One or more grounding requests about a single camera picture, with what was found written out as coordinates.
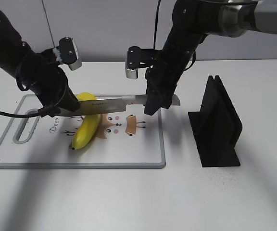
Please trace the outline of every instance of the black cable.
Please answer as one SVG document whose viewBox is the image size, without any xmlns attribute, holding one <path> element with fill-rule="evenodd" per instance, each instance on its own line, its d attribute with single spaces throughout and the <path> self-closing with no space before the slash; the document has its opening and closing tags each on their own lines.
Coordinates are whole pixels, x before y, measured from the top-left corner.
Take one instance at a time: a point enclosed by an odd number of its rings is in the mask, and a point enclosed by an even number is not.
<svg viewBox="0 0 277 231">
<path fill-rule="evenodd" d="M 63 95 L 58 99 L 58 101 L 53 106 L 50 106 L 48 108 L 43 108 L 43 111 L 49 112 L 50 110 L 52 110 L 54 107 L 56 107 L 62 101 L 62 99 L 64 98 L 64 96 L 67 92 L 67 86 L 68 86 L 68 79 L 65 78 L 65 90 L 63 91 Z M 33 117 L 40 116 L 40 112 L 32 113 L 32 114 L 11 114 L 11 113 L 0 111 L 0 116 L 6 116 L 6 117 L 11 117 L 11 118 L 33 118 Z"/>
<path fill-rule="evenodd" d="M 158 0 L 157 11 L 156 11 L 156 21 L 154 23 L 154 34 L 153 34 L 153 49 L 156 49 L 156 40 L 157 40 L 157 30 L 158 30 L 158 17 L 159 17 L 159 8 L 161 0 Z"/>
<path fill-rule="evenodd" d="M 246 2 L 216 2 L 216 1 L 207 1 L 207 0 L 198 0 L 201 2 L 206 2 L 215 5 L 223 6 L 244 6 L 244 5 L 256 5 L 258 1 L 246 1 Z"/>
<path fill-rule="evenodd" d="M 189 67 L 187 67 L 186 69 L 184 69 L 184 71 L 187 71 L 187 70 L 189 70 L 192 66 L 193 66 L 193 64 L 195 63 L 195 61 L 196 61 L 196 51 L 193 53 L 193 55 L 192 55 L 192 63 L 191 63 L 191 65 L 189 66 Z"/>
<path fill-rule="evenodd" d="M 17 115 L 17 114 L 11 114 L 11 113 L 0 111 L 0 116 L 7 116 L 7 117 L 11 117 L 11 118 L 32 118 L 32 117 L 40 116 L 40 113 L 37 112 L 37 113 L 33 113 L 33 114 Z"/>
</svg>

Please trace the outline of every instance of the knife blade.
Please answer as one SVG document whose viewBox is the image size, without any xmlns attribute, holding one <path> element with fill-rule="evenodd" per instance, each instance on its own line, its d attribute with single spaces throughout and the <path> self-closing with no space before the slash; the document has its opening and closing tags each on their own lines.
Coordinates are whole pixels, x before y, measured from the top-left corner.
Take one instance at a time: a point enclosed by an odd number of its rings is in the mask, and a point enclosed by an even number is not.
<svg viewBox="0 0 277 231">
<path fill-rule="evenodd" d="M 60 108 L 61 112 L 57 116 L 87 116 L 96 114 L 106 114 L 114 112 L 124 112 L 127 105 L 146 104 L 147 95 L 129 95 L 119 98 L 97 99 L 79 101 L 80 108 L 74 112 Z M 180 106 L 177 95 L 173 95 L 172 104 Z"/>
</svg>

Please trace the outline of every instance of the cutting board handle hole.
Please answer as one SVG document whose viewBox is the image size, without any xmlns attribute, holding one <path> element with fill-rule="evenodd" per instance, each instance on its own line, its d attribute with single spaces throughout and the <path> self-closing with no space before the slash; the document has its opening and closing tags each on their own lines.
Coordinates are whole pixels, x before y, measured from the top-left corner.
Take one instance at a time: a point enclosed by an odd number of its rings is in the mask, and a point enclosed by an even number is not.
<svg viewBox="0 0 277 231">
<path fill-rule="evenodd" d="M 37 112 L 37 109 L 31 109 L 31 110 L 28 110 L 25 114 L 29 115 L 36 112 Z M 13 142 L 16 144 L 23 144 L 25 142 L 28 142 L 34 133 L 34 130 L 37 126 L 39 118 L 40 117 L 38 116 L 33 118 L 21 119 L 21 122 L 13 136 Z"/>
</svg>

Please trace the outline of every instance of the white wall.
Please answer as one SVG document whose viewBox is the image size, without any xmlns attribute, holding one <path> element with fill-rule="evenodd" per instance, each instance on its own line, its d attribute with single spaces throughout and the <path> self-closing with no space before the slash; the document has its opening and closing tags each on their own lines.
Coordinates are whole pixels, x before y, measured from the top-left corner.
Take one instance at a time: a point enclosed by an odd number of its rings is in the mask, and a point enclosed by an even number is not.
<svg viewBox="0 0 277 231">
<path fill-rule="evenodd" d="M 43 0 L 54 42 L 74 37 L 84 61 L 122 61 L 128 47 L 152 47 L 157 0 Z M 172 26 L 176 0 L 162 0 L 157 48 Z M 52 47 L 41 0 L 0 0 L 7 15 L 35 51 Z M 197 58 L 277 59 L 277 36 L 248 32 L 240 38 L 209 36 Z"/>
</svg>

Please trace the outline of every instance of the black stand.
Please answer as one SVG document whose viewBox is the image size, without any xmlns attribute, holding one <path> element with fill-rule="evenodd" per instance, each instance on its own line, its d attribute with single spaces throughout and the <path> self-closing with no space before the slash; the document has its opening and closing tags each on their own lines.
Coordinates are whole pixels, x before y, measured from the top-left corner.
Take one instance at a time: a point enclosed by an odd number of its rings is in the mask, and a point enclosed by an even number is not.
<svg viewBox="0 0 277 231">
<path fill-rule="evenodd" d="M 219 76 L 209 76 L 199 112 L 189 112 L 203 167 L 240 166 L 234 150 L 242 123 Z"/>
</svg>

